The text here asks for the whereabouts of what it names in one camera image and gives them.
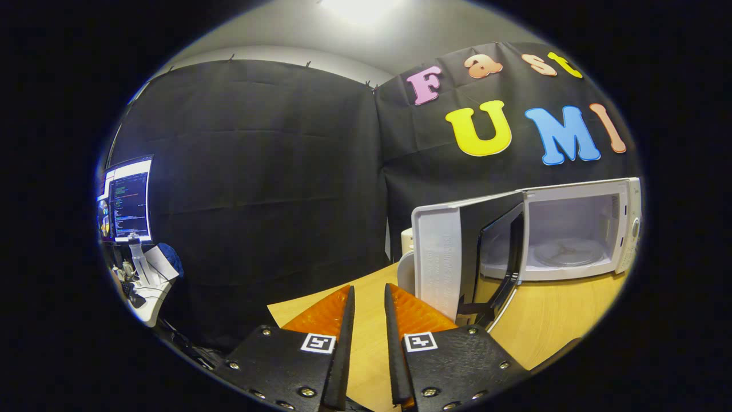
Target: yellow letter u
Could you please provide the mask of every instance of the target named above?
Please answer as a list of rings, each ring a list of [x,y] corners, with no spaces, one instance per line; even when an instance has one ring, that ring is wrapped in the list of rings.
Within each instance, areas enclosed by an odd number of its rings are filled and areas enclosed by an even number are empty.
[[[471,156],[488,156],[504,151],[511,144],[511,128],[501,110],[503,106],[504,103],[500,100],[492,100],[480,105],[480,110],[488,113],[493,121],[493,127],[496,128],[496,136],[488,140],[479,138],[475,133],[472,108],[460,108],[445,116],[445,120],[452,123],[455,140],[457,140],[460,150]]]

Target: black 3d-printed plate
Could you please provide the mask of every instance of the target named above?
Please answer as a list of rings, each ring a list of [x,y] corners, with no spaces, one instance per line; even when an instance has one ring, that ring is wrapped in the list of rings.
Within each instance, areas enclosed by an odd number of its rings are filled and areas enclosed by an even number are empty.
[[[470,334],[471,328],[468,325],[432,334],[437,346],[432,350],[409,352],[406,340],[410,337],[402,340],[419,412],[442,411],[455,402],[459,402],[457,408],[470,407],[529,377],[529,372],[484,329],[474,328],[475,333]],[[428,336],[418,337],[412,346],[430,347],[428,340]],[[436,389],[428,392],[436,394],[426,397],[425,389]]]
[[[262,333],[264,329],[269,330],[269,335]],[[301,347],[307,336],[275,326],[260,326],[214,373],[250,394],[256,391],[264,395],[264,402],[276,408],[282,408],[277,406],[279,401],[292,405],[295,411],[317,412],[335,350],[330,354],[304,351]],[[231,367],[232,362],[238,369]],[[315,395],[303,397],[299,394],[303,387],[312,389]]]

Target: light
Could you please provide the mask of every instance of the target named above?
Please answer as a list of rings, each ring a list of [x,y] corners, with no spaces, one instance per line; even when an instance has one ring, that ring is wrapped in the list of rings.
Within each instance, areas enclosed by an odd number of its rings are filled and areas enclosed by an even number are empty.
[[[320,0],[323,8],[357,25],[375,23],[398,3],[398,0]]]

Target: letter m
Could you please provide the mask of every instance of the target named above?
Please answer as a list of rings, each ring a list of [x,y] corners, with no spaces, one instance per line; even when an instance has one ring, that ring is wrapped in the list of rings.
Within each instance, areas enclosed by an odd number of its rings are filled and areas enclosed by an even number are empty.
[[[559,147],[569,157],[575,160],[579,144],[580,159],[595,161],[600,158],[600,151],[595,147],[587,126],[582,120],[582,112],[574,106],[565,106],[562,110],[564,125],[543,108],[530,108],[525,116],[533,120],[539,129],[544,144],[542,161],[549,166],[564,163],[564,156]]]

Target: blue cloth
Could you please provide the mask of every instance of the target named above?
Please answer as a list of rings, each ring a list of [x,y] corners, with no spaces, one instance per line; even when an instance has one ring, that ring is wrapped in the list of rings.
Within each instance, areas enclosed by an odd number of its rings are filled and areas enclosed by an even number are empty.
[[[173,248],[171,248],[169,245],[165,243],[158,243],[157,247],[160,249],[160,251],[163,253],[163,256],[169,261],[171,266],[173,266],[173,269],[178,272],[178,276],[183,278],[183,264],[181,263],[181,259],[178,257],[178,254],[176,253]]]

